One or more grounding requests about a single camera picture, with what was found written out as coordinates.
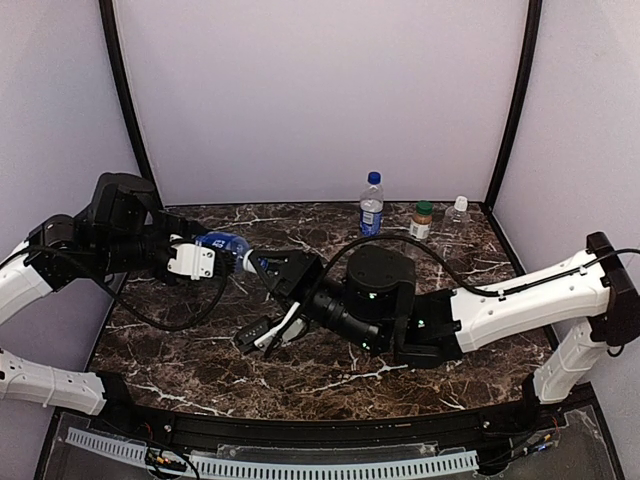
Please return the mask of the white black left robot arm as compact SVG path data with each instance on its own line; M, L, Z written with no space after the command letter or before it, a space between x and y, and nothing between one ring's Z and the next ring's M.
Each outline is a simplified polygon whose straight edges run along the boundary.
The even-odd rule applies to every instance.
M77 215L54 215L32 230L1 263L1 319L73 281L90 279L109 296L110 274L149 271L172 284L226 279L267 266L242 242L216 240L196 221L166 212L153 183L129 173L104 173ZM75 372L1 352L1 396L98 416L130 397L115 374Z

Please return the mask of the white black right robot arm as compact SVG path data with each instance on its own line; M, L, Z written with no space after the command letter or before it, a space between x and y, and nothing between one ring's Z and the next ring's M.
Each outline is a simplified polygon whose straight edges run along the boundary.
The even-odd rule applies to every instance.
M457 279L451 289L416 291L414 261L384 247L382 237L343 247L341 281L331 264L300 250L252 250L245 270L255 273L281 304L284 317L255 334L250 347L265 354L292 342L310 323L373 356L432 369L518 333L571 321L568 335L524 383L535 405L564 401L611 347L639 336L639 293L621 253L601 232L583 250L549 268L488 286Z

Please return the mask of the blue label Pocari bottle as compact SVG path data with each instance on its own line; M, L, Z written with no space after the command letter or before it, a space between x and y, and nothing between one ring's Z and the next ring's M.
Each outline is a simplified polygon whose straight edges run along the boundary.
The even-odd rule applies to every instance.
M228 274L256 273L249 262L249 253L252 251L252 247L244 237L227 232L210 231L197 236L195 240L201 245L217 251L216 267L221 269L222 263L225 263Z

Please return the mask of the clear plastic bottle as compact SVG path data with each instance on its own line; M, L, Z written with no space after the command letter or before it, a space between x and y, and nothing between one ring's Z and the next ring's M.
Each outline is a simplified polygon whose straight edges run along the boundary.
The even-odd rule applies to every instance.
M448 242L456 242L464 238L470 221L468 199L459 195L454 204L444 213L442 224L443 238Z

